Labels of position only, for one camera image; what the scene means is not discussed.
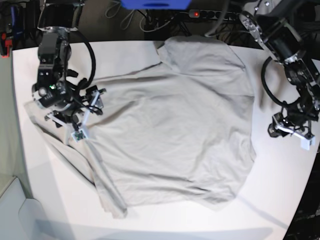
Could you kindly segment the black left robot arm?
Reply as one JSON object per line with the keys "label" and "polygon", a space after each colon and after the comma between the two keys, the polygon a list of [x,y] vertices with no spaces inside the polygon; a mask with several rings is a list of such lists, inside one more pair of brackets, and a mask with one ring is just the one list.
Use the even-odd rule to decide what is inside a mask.
{"label": "black left robot arm", "polygon": [[[319,120],[320,73],[303,38],[289,22],[290,15],[303,4],[303,0],[248,0],[239,15],[244,28],[269,54],[261,69],[262,86],[281,107],[268,127],[272,138],[294,135],[310,141],[314,137],[311,124]],[[271,62],[282,65],[287,80],[296,87],[299,96],[295,101],[279,100],[269,89],[266,72]]]}

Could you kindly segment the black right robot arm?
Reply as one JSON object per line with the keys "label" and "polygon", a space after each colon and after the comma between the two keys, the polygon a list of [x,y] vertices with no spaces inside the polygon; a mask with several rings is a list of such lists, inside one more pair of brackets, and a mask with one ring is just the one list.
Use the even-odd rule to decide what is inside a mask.
{"label": "black right robot arm", "polygon": [[[38,29],[43,35],[37,52],[39,67],[32,98],[41,109],[50,111],[44,119],[54,121],[58,128],[69,124],[78,128],[77,114],[100,116],[103,113],[100,96],[106,90],[92,85],[96,57],[87,38],[78,30],[84,5],[83,0],[46,0],[38,21]],[[68,68],[72,54],[71,33],[81,38],[91,59],[90,76],[77,84],[67,80],[79,75]]]}

